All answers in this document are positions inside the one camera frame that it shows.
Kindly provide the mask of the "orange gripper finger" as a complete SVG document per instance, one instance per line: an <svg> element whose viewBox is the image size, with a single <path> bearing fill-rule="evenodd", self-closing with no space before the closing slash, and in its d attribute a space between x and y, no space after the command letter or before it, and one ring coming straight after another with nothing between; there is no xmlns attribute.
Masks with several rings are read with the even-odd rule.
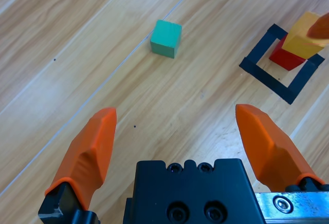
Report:
<svg viewBox="0 0 329 224"><path fill-rule="evenodd" d="M299 185L307 177L325 184L268 114L250 104L238 104L235 115L244 150L260 183L272 192Z"/></svg>
<svg viewBox="0 0 329 224"><path fill-rule="evenodd" d="M106 178L117 124L116 109L95 113L71 142L38 211L43 223L100 223L88 208Z"/></svg>
<svg viewBox="0 0 329 224"><path fill-rule="evenodd" d="M309 28L307 36L313 39L329 39L329 13L319 17Z"/></svg>

